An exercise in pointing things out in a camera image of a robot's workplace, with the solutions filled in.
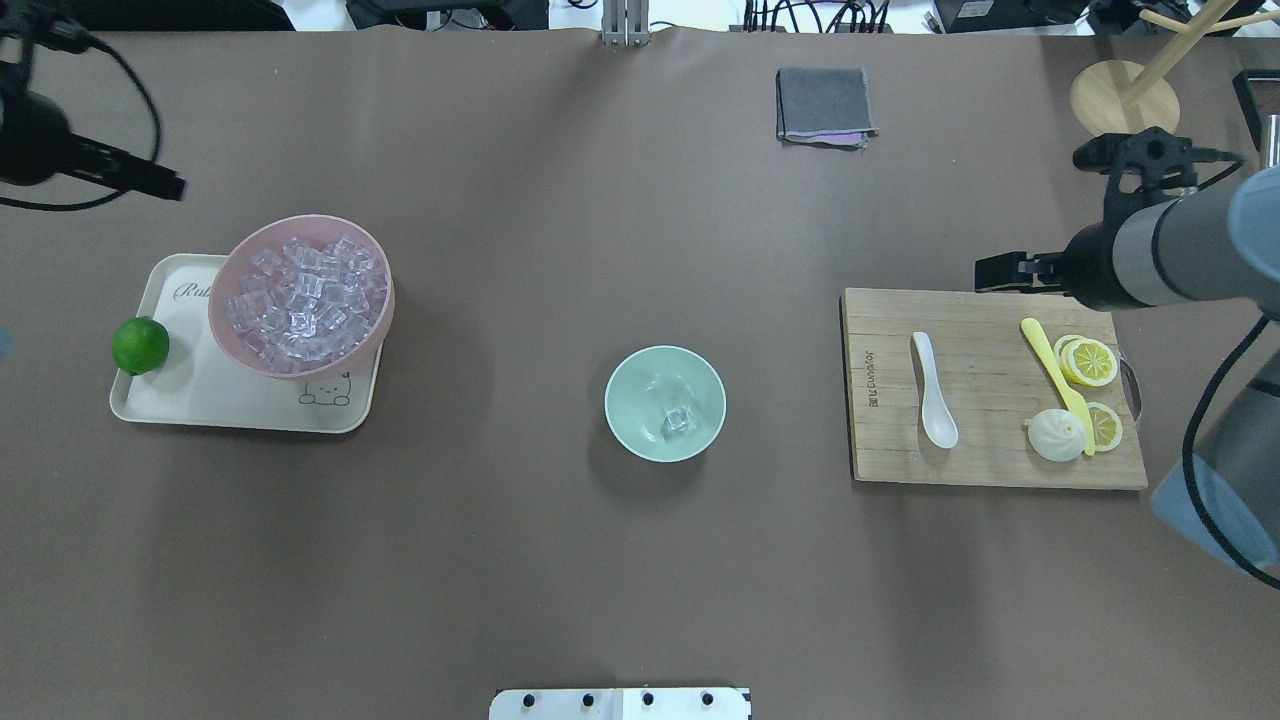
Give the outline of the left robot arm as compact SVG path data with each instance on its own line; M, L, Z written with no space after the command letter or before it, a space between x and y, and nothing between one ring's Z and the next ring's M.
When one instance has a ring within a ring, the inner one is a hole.
M163 140L160 117L148 91L128 64L123 69L134 81L154 122L150 159L76 135L67 114L51 99L29 91L28 81L20 78L19 69L8 63L3 70L3 183L31 187L61 174L102 186L109 192L81 202L33 202L4 197L4 208L82 211L100 208L127 193L170 201L184 197L186 181L175 170L157 163Z

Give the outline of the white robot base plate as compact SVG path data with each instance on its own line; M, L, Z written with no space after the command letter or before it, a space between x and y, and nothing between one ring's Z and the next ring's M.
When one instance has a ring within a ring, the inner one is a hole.
M748 689L722 685L530 688L498 692L489 719L751 719Z

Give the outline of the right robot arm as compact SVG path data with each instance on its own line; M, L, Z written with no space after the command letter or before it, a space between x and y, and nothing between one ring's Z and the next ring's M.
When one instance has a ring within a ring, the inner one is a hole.
M1258 319L1213 372L1183 434L1153 510L1207 552L1276 588L1277 359L1271 357L1215 420L1206 414L1228 373L1277 324L1279 170L1142 209L1115 227L1080 231L1053 261L1065 295L1115 313L1247 300Z

